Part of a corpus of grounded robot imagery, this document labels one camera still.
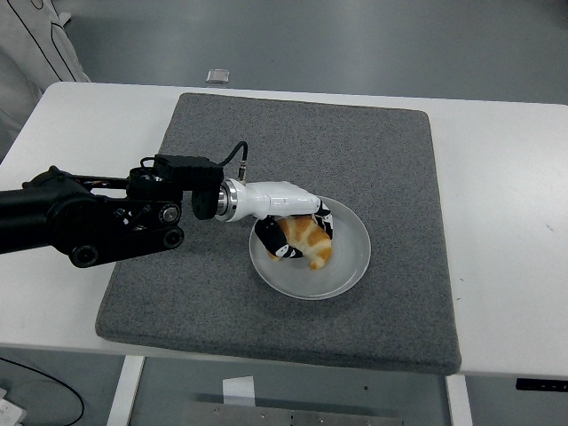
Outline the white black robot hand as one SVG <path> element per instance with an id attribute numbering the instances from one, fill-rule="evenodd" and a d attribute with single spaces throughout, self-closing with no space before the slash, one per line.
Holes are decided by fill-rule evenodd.
<path id="1" fill-rule="evenodd" d="M 258 220 L 254 229 L 257 238 L 278 259 L 304 256 L 280 229 L 280 218 L 308 217 L 328 237 L 333 236 L 333 217 L 324 201 L 286 181 L 243 184 L 227 179 L 219 190 L 217 219 L 235 222 L 246 216 Z"/>

